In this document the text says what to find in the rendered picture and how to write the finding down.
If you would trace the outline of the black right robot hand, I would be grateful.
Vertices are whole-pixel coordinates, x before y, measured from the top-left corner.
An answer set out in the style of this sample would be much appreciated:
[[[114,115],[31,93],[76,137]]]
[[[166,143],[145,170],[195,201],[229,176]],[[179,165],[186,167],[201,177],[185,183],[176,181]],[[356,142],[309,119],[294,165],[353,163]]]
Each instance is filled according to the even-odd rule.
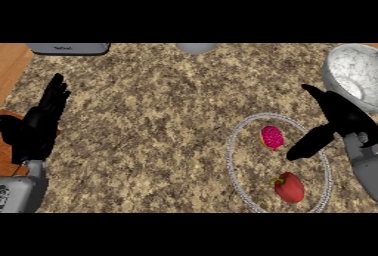
[[[287,159],[293,161],[310,158],[333,142],[334,133],[338,133],[341,137],[352,133],[356,135],[365,133],[368,141],[362,143],[362,148],[378,144],[378,124],[365,111],[334,91],[324,92],[307,84],[303,84],[302,87],[318,101],[328,124],[315,127],[307,132],[291,147]]]

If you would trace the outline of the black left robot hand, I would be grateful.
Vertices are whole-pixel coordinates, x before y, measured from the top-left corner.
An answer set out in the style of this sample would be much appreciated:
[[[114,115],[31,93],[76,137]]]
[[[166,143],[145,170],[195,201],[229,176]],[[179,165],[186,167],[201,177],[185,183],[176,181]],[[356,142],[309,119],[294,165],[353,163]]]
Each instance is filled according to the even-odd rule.
[[[0,134],[12,146],[12,163],[45,160],[53,151],[58,125],[71,95],[64,76],[56,73],[39,102],[24,117],[0,115]]]

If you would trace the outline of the white marble bowl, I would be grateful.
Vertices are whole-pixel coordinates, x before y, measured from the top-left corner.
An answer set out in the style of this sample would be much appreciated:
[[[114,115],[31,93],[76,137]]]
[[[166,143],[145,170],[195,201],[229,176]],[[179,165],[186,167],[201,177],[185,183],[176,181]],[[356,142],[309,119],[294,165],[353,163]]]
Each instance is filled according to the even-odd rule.
[[[378,114],[378,48],[349,43],[328,53],[322,82],[365,112]]]

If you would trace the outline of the pink frosted cupcake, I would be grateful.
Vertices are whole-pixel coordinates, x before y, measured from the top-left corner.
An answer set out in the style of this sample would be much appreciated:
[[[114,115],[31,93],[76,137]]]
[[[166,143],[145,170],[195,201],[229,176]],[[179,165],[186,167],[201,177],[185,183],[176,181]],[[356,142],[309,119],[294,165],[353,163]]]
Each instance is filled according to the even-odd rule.
[[[284,145],[284,135],[275,126],[265,126],[262,128],[260,139],[263,145],[272,150],[278,150],[278,148]]]

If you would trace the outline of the round speckled placemat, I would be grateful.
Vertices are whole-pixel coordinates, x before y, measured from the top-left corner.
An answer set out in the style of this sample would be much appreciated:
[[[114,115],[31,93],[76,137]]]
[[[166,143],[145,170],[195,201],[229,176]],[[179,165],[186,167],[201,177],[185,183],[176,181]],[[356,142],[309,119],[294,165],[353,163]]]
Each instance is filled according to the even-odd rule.
[[[275,126],[284,137],[276,150],[263,145],[262,129]],[[307,128],[276,113],[250,115],[237,125],[226,150],[228,172],[242,201],[257,213],[321,213],[331,199],[333,171],[325,151],[309,159],[287,160],[287,152]],[[296,174],[304,185],[304,199],[287,203],[275,192],[273,178],[285,172]]]

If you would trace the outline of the red bell pepper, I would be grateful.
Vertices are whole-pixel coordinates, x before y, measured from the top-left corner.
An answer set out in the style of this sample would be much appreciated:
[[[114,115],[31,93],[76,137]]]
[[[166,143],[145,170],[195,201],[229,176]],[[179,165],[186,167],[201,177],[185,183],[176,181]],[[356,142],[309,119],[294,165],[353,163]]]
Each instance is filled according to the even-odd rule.
[[[285,172],[278,178],[272,178],[271,183],[275,185],[276,194],[287,203],[294,204],[304,199],[304,185],[291,172]]]

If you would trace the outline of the grey flat appliance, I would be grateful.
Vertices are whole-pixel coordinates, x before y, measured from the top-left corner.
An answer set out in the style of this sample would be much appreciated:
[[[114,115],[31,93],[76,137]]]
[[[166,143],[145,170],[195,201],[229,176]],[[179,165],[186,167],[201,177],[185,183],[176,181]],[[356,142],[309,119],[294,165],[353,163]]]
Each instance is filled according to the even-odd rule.
[[[110,43],[28,43],[31,51],[40,55],[104,55]]]

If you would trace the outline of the pale grey rounded object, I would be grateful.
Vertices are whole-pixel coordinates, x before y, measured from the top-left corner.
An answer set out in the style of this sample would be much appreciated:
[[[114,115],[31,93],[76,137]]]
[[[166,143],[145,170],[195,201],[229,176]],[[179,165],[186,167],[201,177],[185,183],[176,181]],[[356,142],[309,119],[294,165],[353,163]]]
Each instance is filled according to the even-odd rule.
[[[216,49],[214,43],[178,43],[178,48],[192,55],[200,55]]]

